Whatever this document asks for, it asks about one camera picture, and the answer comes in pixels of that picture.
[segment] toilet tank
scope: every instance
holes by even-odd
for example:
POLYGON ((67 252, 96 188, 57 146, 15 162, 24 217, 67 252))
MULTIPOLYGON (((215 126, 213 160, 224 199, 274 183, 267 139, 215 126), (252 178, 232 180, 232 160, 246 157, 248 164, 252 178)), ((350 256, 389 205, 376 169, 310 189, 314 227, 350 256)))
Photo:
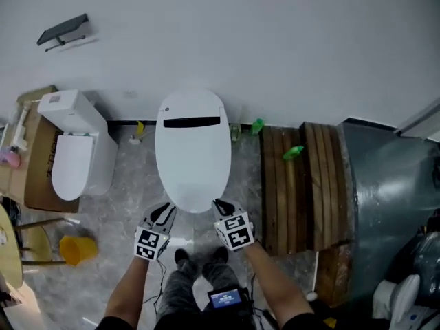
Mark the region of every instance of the toilet tank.
POLYGON ((79 90, 44 95, 38 112, 65 133, 107 132, 107 121, 79 90))

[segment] green bottle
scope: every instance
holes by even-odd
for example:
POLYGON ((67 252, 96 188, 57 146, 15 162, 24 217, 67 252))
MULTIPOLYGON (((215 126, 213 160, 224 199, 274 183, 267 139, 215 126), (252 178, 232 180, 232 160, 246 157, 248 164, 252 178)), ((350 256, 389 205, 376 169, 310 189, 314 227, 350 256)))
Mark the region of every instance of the green bottle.
POLYGON ((258 135, 263 127, 264 127, 264 120, 261 118, 257 118, 250 128, 250 134, 258 135))
POLYGON ((303 146, 294 146, 290 148, 287 152, 284 153, 283 159, 284 160, 292 160, 298 155, 301 154, 301 151, 304 149, 303 146))

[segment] gray pants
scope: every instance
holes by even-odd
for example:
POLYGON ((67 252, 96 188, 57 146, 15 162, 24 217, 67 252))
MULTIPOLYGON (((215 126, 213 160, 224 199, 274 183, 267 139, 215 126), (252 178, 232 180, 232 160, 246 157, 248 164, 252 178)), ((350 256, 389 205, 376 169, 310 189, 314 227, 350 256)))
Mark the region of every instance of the gray pants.
MULTIPOLYGON (((212 285, 214 290, 225 287, 240 288, 240 283, 234 270, 222 260, 214 260, 206 263, 202 269, 203 277, 212 285)), ((157 322, 168 314, 187 313, 187 314, 209 314, 215 311, 210 304, 203 310, 195 302, 193 294, 193 284, 198 277, 197 264, 191 260, 181 260, 177 264, 177 270, 171 273, 166 283, 164 295, 157 313, 157 322)), ((248 309, 234 311, 234 316, 238 316, 241 322, 247 323, 251 328, 255 328, 252 312, 248 309)))

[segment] toilet seat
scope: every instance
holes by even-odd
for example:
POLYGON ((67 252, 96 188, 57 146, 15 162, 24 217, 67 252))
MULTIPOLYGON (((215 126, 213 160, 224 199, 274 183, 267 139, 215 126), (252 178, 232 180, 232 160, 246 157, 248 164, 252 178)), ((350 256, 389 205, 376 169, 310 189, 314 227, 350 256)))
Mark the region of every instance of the toilet seat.
POLYGON ((52 185, 65 201, 73 201, 87 188, 94 139, 90 136, 60 135, 52 168, 52 185))
POLYGON ((231 166, 228 118, 211 91, 179 91, 167 97, 156 124, 156 161, 171 200, 199 213, 225 190, 231 166))

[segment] person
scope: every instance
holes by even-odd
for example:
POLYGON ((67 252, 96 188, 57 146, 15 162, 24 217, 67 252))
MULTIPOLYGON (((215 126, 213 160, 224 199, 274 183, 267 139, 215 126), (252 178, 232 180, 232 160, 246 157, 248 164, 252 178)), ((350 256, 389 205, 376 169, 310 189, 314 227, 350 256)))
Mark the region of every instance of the person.
MULTIPOLYGON (((301 289, 272 261, 259 242, 244 247, 244 252, 280 329, 328 329, 315 316, 301 289)), ((219 247, 201 270, 214 290, 239 287, 234 271, 227 264, 228 253, 227 248, 219 247)), ((193 295, 193 283, 198 277, 197 264, 183 249, 176 251, 175 262, 177 270, 170 275, 165 286, 155 330, 256 329, 249 307, 219 310, 208 304, 201 311, 193 295)), ((137 329, 148 267, 147 260, 134 257, 113 291, 97 330, 137 329)))

